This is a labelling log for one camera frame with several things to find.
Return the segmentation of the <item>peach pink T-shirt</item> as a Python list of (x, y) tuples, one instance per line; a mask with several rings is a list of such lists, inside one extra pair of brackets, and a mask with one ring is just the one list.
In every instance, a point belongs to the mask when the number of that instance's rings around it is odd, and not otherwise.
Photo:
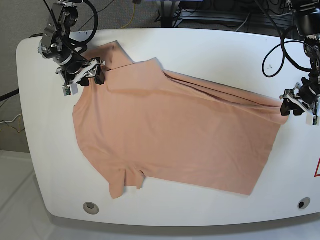
[(78, 146), (113, 199), (146, 177), (250, 195), (287, 121), (281, 102), (133, 62), (117, 42), (89, 50), (93, 79), (73, 108)]

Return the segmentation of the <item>red warning triangle sticker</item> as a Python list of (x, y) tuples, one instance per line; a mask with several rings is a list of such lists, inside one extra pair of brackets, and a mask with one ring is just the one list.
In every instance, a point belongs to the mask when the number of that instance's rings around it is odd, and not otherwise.
[(314, 174), (314, 177), (319, 177), (320, 176), (320, 159), (318, 161), (317, 167), (316, 167), (316, 171)]

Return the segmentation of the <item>aluminium frame rail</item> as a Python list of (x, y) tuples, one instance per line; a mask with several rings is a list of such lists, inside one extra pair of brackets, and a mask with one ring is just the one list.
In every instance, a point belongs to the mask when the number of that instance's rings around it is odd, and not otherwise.
[(202, 10), (188, 12), (183, 10), (178, 21), (195, 22), (201, 25), (219, 25), (237, 32), (241, 31), (243, 27), (274, 29), (274, 25), (265, 15), (257, 13), (232, 13)]

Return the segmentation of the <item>black metal table leg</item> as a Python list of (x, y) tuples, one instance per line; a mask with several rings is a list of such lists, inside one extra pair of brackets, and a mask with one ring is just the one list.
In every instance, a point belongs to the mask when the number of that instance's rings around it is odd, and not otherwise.
[(157, 4), (160, 12), (161, 28), (172, 28), (176, 2), (170, 0), (160, 0)]

